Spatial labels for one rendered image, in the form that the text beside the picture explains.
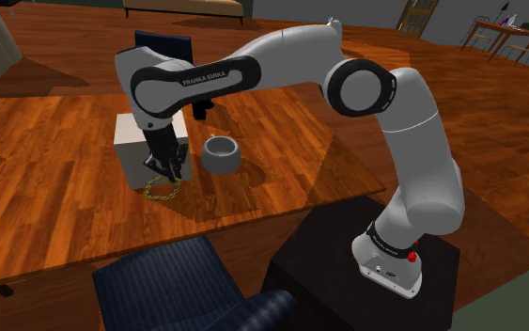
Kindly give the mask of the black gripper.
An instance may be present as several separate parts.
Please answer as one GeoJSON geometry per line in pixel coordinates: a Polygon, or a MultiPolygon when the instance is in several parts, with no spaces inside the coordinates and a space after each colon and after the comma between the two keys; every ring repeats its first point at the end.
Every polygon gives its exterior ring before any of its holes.
{"type": "Polygon", "coordinates": [[[144,130],[143,134],[151,153],[144,165],[170,181],[174,180],[174,177],[181,180],[188,145],[178,141],[173,124],[157,130],[144,130]]]}

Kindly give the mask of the white box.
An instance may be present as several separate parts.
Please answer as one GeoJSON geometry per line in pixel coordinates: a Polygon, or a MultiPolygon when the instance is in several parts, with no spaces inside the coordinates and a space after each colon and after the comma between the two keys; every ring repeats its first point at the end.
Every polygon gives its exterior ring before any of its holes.
{"type": "MultiPolygon", "coordinates": [[[[183,110],[179,110],[172,119],[174,133],[178,142],[186,144],[190,148],[183,110]]],[[[150,150],[143,132],[138,128],[132,113],[117,115],[114,148],[127,182],[133,190],[144,188],[148,181],[159,176],[158,173],[143,165],[143,162],[150,155],[150,150]]],[[[182,164],[182,181],[191,181],[193,179],[192,162],[190,152],[187,151],[185,163],[182,164]]]]}

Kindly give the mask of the grey bowl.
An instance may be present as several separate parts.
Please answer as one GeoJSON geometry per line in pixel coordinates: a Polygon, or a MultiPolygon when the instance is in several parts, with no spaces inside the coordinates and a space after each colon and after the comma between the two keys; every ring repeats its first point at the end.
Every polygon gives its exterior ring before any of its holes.
{"type": "Polygon", "coordinates": [[[212,134],[203,145],[201,162],[209,173],[230,174],[241,164],[241,149],[233,138],[212,134]]]}

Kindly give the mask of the wooden table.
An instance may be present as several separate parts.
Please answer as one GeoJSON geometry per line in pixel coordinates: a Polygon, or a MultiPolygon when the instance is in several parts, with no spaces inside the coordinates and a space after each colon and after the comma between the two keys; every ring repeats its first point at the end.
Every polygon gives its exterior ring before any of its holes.
{"type": "Polygon", "coordinates": [[[193,179],[147,199],[113,146],[128,108],[122,94],[0,99],[0,284],[383,188],[282,88],[219,98],[204,121],[185,108],[193,179]],[[233,173],[203,167],[212,134],[238,143],[233,173]]]}

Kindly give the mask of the black robot stand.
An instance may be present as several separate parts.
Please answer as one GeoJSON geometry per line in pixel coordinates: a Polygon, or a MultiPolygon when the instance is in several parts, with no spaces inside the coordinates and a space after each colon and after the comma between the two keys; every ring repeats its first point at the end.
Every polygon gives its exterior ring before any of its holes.
{"type": "Polygon", "coordinates": [[[370,197],[314,208],[272,257],[262,288],[298,302],[277,331],[448,331],[459,249],[431,235],[418,241],[423,282],[406,299],[363,277],[351,242],[383,210],[370,197]]]}

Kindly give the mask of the wooden glazed door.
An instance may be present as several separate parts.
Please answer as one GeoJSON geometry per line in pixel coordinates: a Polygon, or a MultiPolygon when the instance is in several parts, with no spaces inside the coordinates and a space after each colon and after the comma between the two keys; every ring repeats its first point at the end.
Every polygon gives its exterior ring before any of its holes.
{"type": "Polygon", "coordinates": [[[397,35],[420,38],[440,0],[408,0],[397,23],[397,35]]]}

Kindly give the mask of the small brown dining table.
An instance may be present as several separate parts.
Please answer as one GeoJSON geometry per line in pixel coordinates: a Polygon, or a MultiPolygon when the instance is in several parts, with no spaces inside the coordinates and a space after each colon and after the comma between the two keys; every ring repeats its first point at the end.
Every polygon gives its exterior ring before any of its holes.
{"type": "Polygon", "coordinates": [[[489,29],[498,32],[498,36],[490,46],[490,57],[488,61],[492,61],[495,56],[502,50],[507,40],[512,36],[526,36],[529,37],[529,30],[527,29],[520,29],[520,28],[512,28],[508,26],[501,26],[498,23],[490,23],[486,21],[474,21],[474,26],[472,30],[470,31],[470,34],[464,41],[461,50],[463,50],[470,39],[475,35],[476,31],[479,28],[483,29],[489,29]]]}

